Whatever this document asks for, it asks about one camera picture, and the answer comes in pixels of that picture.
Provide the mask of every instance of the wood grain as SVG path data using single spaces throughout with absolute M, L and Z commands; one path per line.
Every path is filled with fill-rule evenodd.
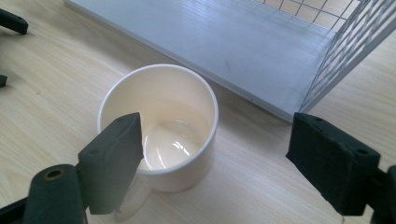
M 176 63 L 67 7 L 61 0 L 3 0 L 29 22 L 28 35 L 0 28 L 0 207 L 27 195 L 42 169 L 76 164 L 96 136 L 110 87 L 130 71 Z M 392 34 L 312 110 L 396 163 L 396 35 Z M 341 223 L 285 158 L 290 124 L 210 82 L 219 100 L 215 163 L 178 193 L 153 192 L 125 223 Z M 347 217 L 346 223 L 369 223 Z M 89 216 L 90 223 L 113 223 Z

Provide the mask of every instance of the cup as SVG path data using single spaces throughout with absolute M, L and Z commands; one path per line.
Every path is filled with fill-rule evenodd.
M 98 132 L 120 116 L 139 112 L 145 158 L 116 219 L 132 216 L 153 189 L 175 192 L 200 181 L 213 160 L 219 120 L 216 96 L 185 67 L 154 64 L 117 82 L 99 110 Z

